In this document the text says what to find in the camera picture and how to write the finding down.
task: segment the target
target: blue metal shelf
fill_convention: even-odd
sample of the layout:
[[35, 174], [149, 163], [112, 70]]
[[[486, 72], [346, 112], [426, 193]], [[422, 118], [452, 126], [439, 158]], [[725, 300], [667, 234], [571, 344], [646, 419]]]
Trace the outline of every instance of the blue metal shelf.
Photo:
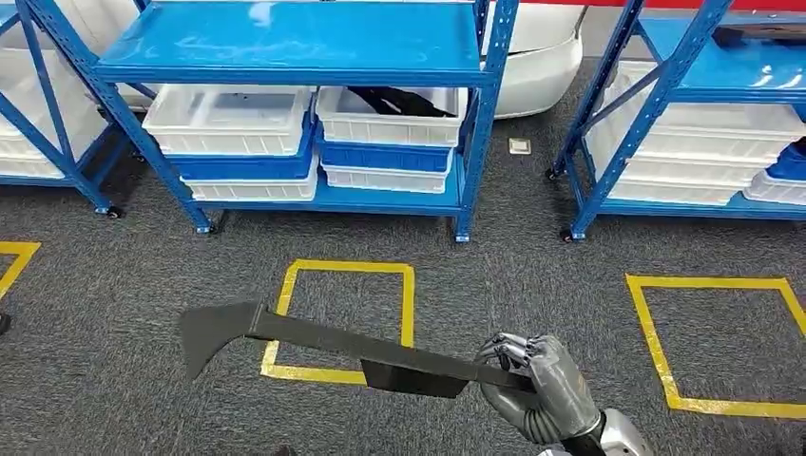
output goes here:
[[[644, 0], [629, 0], [624, 6], [602, 61], [583, 98], [566, 136], [563, 149], [547, 177], [556, 179], [567, 173], [571, 192], [579, 212], [563, 239], [585, 238], [585, 232], [600, 214], [623, 216], [709, 217], [727, 219], [806, 219], [806, 206], [751, 201], [741, 193], [725, 206], [646, 202], [611, 199], [608, 195], [616, 185], [655, 121], [669, 103], [766, 103], [795, 105], [796, 111], [806, 112], [806, 48], [784, 47], [772, 41], [749, 42], [746, 46], [721, 48], [711, 38], [715, 28], [723, 23], [793, 22], [806, 16], [765, 18], [759, 16], [727, 16], [733, 0], [703, 0], [693, 19], [639, 18]], [[640, 35], [647, 43], [658, 66], [614, 102], [598, 109], [599, 100], [609, 84], [619, 56], [630, 36]], [[627, 129], [614, 151], [613, 158], [595, 179], [593, 161], [585, 144], [585, 133], [592, 125], [613, 112], [618, 106], [655, 82], [646, 102]], [[582, 180], [574, 166], [577, 153], [583, 155], [587, 180]]]
[[331, 187], [324, 171], [319, 169], [317, 193], [312, 201], [197, 201], [209, 209], [244, 209], [260, 211], [318, 211], [365, 214], [455, 217], [462, 211], [459, 203], [464, 176], [462, 158], [454, 156], [453, 166], [445, 180], [445, 193], [409, 193], [387, 190], [363, 190]]
[[726, 206], [605, 199], [600, 214], [618, 216], [708, 217], [718, 219], [806, 220], [806, 206], [752, 201], [737, 193]]
[[53, 122], [58, 139], [58, 147], [51, 143], [42, 132], [32, 124], [16, 106], [0, 93], [0, 114], [19, 129], [20, 133], [49, 160], [64, 175], [61, 179], [47, 179], [25, 176], [0, 176], [0, 185], [34, 185], [53, 187], [73, 187], [81, 192], [95, 206], [95, 212], [108, 214], [113, 218], [120, 217], [123, 211], [114, 207], [111, 201], [101, 193], [100, 185], [106, 175], [111, 170], [115, 161], [125, 150], [128, 142], [119, 142], [112, 149], [111, 153], [104, 160], [98, 163], [92, 174], [86, 173], [86, 168], [95, 155], [116, 129], [113, 125], [107, 128], [90, 145], [82, 158], [76, 162], [69, 137], [65, 129], [65, 123], [59, 108], [53, 86], [48, 75], [48, 68], [42, 56], [39, 45], [39, 38], [36, 35], [34, 17], [28, 8], [28, 4], [22, 0], [14, 5], [0, 5], [0, 33], [9, 30], [15, 24], [20, 23], [28, 44], [31, 60], [33, 61], [39, 86], [45, 98], [50, 119]]
[[[794, 21], [786, 16], [788, 22]], [[722, 23], [747, 22], [740, 16]], [[669, 59], [691, 25], [689, 19], [643, 17], [637, 33], [658, 62]], [[749, 41], [722, 48], [710, 35], [705, 46], [669, 95], [671, 102], [687, 103], [806, 103], [806, 47], [782, 46], [772, 41]]]
[[[108, 125], [101, 135], [89, 145], [89, 148], [86, 150], [84, 155], [82, 155], [81, 159], [76, 162], [76, 168], [82, 171], [85, 175], [87, 174], [86, 169], [89, 166], [89, 163], [92, 162], [92, 159], [95, 155], [103, 148], [107, 142], [111, 141], [114, 136], [122, 136], [120, 130], [117, 128], [116, 125], [110, 124]], [[106, 176], [109, 174], [109, 171], [112, 170], [112, 167], [115, 165], [117, 160], [123, 155], [123, 153], [127, 150], [129, 142], [126, 140], [125, 137], [123, 138], [116, 138], [117, 142], [115, 143], [114, 148], [112, 151], [104, 157], [104, 159], [98, 163], [97, 169], [94, 173], [89, 174], [87, 178], [89, 181], [94, 183], [95, 185], [100, 185]], [[76, 180], [71, 177], [64, 177], [61, 179], [51, 179], [51, 178], [32, 178], [26, 176], [8, 176], [8, 175], [0, 175], [0, 185], [30, 185], [30, 186], [37, 186], [37, 187], [75, 187]]]
[[[495, 4], [484, 69], [479, 56], [489, 0], [139, 1], [141, 15], [102, 58], [82, 43], [54, 0], [17, 1], [33, 11], [197, 232], [213, 229], [202, 209], [215, 207], [452, 216], [455, 239], [470, 240], [518, 0]], [[305, 203], [195, 201], [115, 83], [470, 87], [470, 102], [444, 195], [330, 188], [321, 181], [316, 198]]]
[[472, 3], [151, 3], [95, 71], [129, 83], [474, 86]]

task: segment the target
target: stacked bins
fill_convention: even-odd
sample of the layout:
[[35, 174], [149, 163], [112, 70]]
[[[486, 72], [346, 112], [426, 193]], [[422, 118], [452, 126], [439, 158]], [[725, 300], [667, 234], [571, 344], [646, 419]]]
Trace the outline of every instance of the stacked bins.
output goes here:
[[[70, 149], [79, 161], [89, 146], [106, 128], [93, 100], [85, 96], [84, 85], [60, 60], [54, 50], [43, 49], [42, 57], [48, 69], [53, 91], [67, 131]], [[27, 49], [0, 49], [0, 92], [57, 149], [61, 150], [45, 95], [36, 76]], [[45, 157], [23, 134], [0, 116], [0, 177], [61, 179], [64, 174]]]
[[806, 139], [792, 144], [776, 164], [756, 174], [743, 193], [749, 200], [806, 205]]
[[194, 200], [310, 201], [312, 89], [164, 85], [143, 123]]
[[[619, 62], [602, 106], [654, 67], [649, 62]], [[585, 135], [597, 180], [651, 88], [619, 106]], [[804, 135], [806, 126], [786, 104], [670, 104], [627, 161], [609, 197], [725, 205]]]
[[465, 117], [465, 88], [402, 88], [453, 117], [381, 115], [346, 87], [317, 97], [317, 148], [328, 185], [444, 193]]

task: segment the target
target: robotic hand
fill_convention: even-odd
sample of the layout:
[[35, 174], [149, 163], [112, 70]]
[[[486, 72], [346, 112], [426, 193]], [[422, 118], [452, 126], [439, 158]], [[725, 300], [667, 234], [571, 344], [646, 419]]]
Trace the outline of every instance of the robotic hand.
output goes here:
[[649, 444], [626, 416], [596, 407], [585, 379], [553, 335], [524, 338], [500, 332], [476, 355], [476, 362], [490, 359], [498, 359], [507, 371], [524, 369], [531, 377], [534, 394], [484, 383], [481, 391], [532, 443], [560, 442], [565, 454], [572, 456], [652, 456]]

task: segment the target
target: shelf upright post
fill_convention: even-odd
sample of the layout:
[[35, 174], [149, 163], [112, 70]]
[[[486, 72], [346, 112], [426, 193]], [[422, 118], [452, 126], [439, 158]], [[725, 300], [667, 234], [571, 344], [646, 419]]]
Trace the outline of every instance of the shelf upright post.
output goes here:
[[36, 39], [34, 29], [31, 26], [32, 18], [30, 10], [25, 2], [19, 0], [17, 1], [16, 8], [62, 150], [60, 151], [50, 143], [42, 132], [40, 132], [3, 94], [0, 94], [0, 113], [2, 113], [9, 122], [14, 124], [26, 139], [36, 146], [43, 155], [65, 175], [65, 181], [69, 181], [72, 186], [92, 202], [95, 206], [95, 212], [106, 214], [109, 208], [112, 207], [111, 201], [101, 193], [98, 185], [90, 181], [81, 172], [73, 158], [67, 139], [67, 131], [65, 130], [62, 115], [56, 103], [53, 87], [50, 84], [48, 70], [42, 57], [42, 50], [39, 47], [39, 41]]
[[803, 122], [806, 122], [806, 104], [796, 104], [792, 106]]
[[128, 138], [140, 150], [140, 153], [154, 168], [154, 171], [165, 182], [173, 193], [185, 213], [190, 217], [199, 233], [209, 233], [212, 223], [203, 210], [194, 204], [187, 187], [174, 174], [170, 164], [158, 149], [153, 139], [145, 133], [140, 122], [128, 108], [118, 88], [112, 82], [101, 80], [95, 75], [93, 66], [98, 57], [86, 47], [75, 29], [67, 21], [65, 15], [53, 0], [17, 0], [26, 4], [39, 24], [45, 29], [50, 38], [62, 53], [70, 60], [82, 79], [99, 98], [118, 125], [126, 132]]
[[642, 8], [643, 0], [630, 0], [629, 3], [624, 5], [622, 15], [619, 17], [619, 22], [616, 23], [615, 31], [610, 37], [607, 49], [604, 51], [602, 60], [599, 62], [599, 67], [596, 69], [596, 76], [588, 86], [587, 92], [577, 109], [577, 114], [574, 116], [574, 120], [568, 130], [563, 148], [560, 149], [557, 159], [548, 171], [547, 177], [550, 180], [554, 180], [566, 172], [566, 165], [569, 159], [573, 157], [582, 139], [582, 127], [587, 120], [590, 119], [590, 115], [593, 114], [596, 104], [602, 98], [602, 92], [605, 90], [610, 80], [613, 67], [618, 63], [619, 56], [622, 55], [622, 50], [624, 50], [624, 47], [633, 34], [633, 28], [635, 28], [638, 15], [641, 13]]
[[134, 5], [140, 12], [143, 12], [149, 3], [151, 3], [151, 0], [134, 0]]
[[476, 16], [476, 43], [478, 44], [479, 52], [481, 52], [481, 48], [484, 44], [484, 31], [487, 28], [489, 0], [474, 0], [473, 13]]
[[[484, 66], [486, 78], [484, 85], [476, 90], [478, 109], [470, 137], [470, 149], [465, 148], [466, 153], [469, 153], [466, 160], [468, 169], [465, 183], [459, 189], [461, 192], [461, 212], [455, 221], [454, 234], [456, 242], [470, 241], [473, 208], [478, 199], [484, 161], [489, 147], [489, 135], [492, 131], [492, 121], [495, 116], [495, 105], [498, 101], [498, 92], [501, 90], [501, 80], [504, 77], [504, 66], [507, 63], [509, 41], [512, 38], [517, 12], [518, 0], [498, 0], [496, 2], [495, 13], [492, 18], [492, 30], [489, 34], [487, 60]], [[477, 33], [479, 31], [482, 33], [480, 40], [483, 40], [486, 19], [476, 16], [476, 20], [481, 21], [481, 26], [477, 23], [476, 30]]]
[[30, 17], [30, 11], [25, 5], [24, 0], [16, 0], [16, 6], [17, 13], [20, 15], [20, 26], [23, 28], [23, 34], [28, 43], [30, 58], [33, 61], [34, 69], [36, 69], [39, 86], [42, 88], [42, 94], [45, 96], [45, 104], [48, 105], [50, 118], [53, 121], [53, 128], [56, 130], [56, 137], [59, 139], [59, 145], [62, 147], [62, 154], [64, 154], [71, 163], [75, 163], [75, 158], [70, 148], [70, 139], [67, 137], [67, 130], [65, 129], [65, 120], [62, 118], [62, 112], [59, 110], [59, 102], [56, 100], [56, 93], [53, 91], [53, 85], [50, 82], [48, 68], [45, 66], [45, 59], [42, 57], [42, 48], [39, 46], [39, 39], [36, 37], [36, 31], [33, 29], [33, 20]]
[[[680, 84], [683, 76], [685, 76], [686, 72], [688, 71], [688, 68], [691, 67], [691, 64], [697, 58], [707, 40], [710, 39], [711, 34], [714, 32], [714, 29], [719, 24], [722, 16], [728, 10], [731, 3], [733, 3], [733, 0], [704, 0], [700, 10], [692, 20], [691, 26], [682, 36], [680, 44], [669, 56], [669, 58], [665, 62], [661, 63], [661, 65], [664, 65], [664, 69], [661, 71], [661, 75], [658, 77], [657, 83], [655, 83], [652, 91], [647, 96], [646, 102], [643, 104], [638, 116], [636, 116], [635, 121], [633, 121], [633, 124], [630, 125], [629, 129], [627, 130], [627, 133], [616, 150], [616, 153], [614, 154], [613, 159], [610, 161], [610, 164], [604, 170], [602, 177], [599, 179], [596, 185], [591, 189], [590, 195], [580, 208], [576, 219], [574, 219], [573, 223], [571, 224], [570, 236], [573, 239], [585, 238], [585, 230], [596, 218], [596, 215], [599, 213], [599, 209], [602, 206], [602, 202], [610, 193], [610, 190], [612, 190], [613, 186], [616, 184], [616, 181], [619, 179], [619, 176], [624, 171], [627, 159], [631, 158], [635, 154], [635, 152], [638, 150], [638, 147], [641, 145], [641, 142], [649, 132], [649, 129], [652, 127], [658, 117], [663, 114], [663, 111], [666, 109], [666, 106], [669, 103], [669, 92]], [[638, 11], [635, 11], [635, 15], [632, 18], [633, 23], [627, 25], [629, 29], [633, 28], [634, 22], [637, 18]], [[617, 44], [616, 42], [619, 40], [619, 35], [620, 33], [617, 32], [613, 36], [611, 43], [608, 46], [609, 49], [616, 50], [616, 46], [613, 45]], [[617, 53], [607, 58], [606, 61], [611, 62], [611, 69], [617, 58]], [[606, 78], [603, 77], [603, 74], [599, 74], [597, 76], [597, 83], [604, 79]], [[601, 91], [601, 88], [598, 90], [595, 90], [596, 87], [593, 88], [594, 92]], [[581, 116], [583, 117], [583, 122], [581, 124], [585, 124], [587, 118], [590, 116], [590, 112], [583, 112], [583, 109], [586, 107], [590, 106], [582, 106], [580, 112], [578, 112], [578, 117], [580, 117], [580, 114], [584, 114], [584, 116]], [[571, 132], [569, 137], [573, 135], [578, 136], [579, 133], [576, 131]], [[563, 156], [558, 157], [557, 160], [558, 162], [565, 162], [565, 158]]]

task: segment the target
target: yellow tape square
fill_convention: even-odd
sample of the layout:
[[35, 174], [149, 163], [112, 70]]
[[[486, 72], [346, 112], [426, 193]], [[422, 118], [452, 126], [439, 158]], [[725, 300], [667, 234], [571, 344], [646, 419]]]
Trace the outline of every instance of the yellow tape square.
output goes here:
[[[291, 304], [291, 295], [294, 293], [299, 271], [402, 274], [403, 300], [400, 310], [400, 345], [404, 347], [414, 346], [414, 268], [412, 266], [406, 263], [298, 259], [285, 272], [277, 309], [275, 310], [277, 314], [288, 314], [288, 306]], [[261, 375], [285, 380], [367, 385], [364, 372], [361, 370], [278, 366], [275, 364], [278, 350], [279, 341], [272, 341], [266, 345], [266, 352], [263, 354], [263, 362], [260, 368]]]
[[776, 418], [806, 418], [806, 404], [779, 404], [766, 402], [721, 401], [681, 397], [672, 377], [669, 363], [663, 354], [661, 340], [655, 331], [652, 315], [643, 296], [643, 288], [733, 288], [750, 290], [778, 290], [783, 296], [800, 332], [806, 335], [806, 315], [797, 302], [795, 292], [785, 278], [724, 278], [724, 277], [663, 277], [626, 275], [627, 286], [632, 294], [635, 310], [641, 322], [646, 344], [652, 355], [655, 369], [661, 378], [666, 404], [672, 409], [712, 413], [718, 415], [761, 416]]
[[17, 255], [6, 273], [0, 276], [0, 299], [9, 291], [11, 284], [23, 272], [33, 254], [42, 245], [41, 242], [5, 242], [0, 241], [0, 255]]

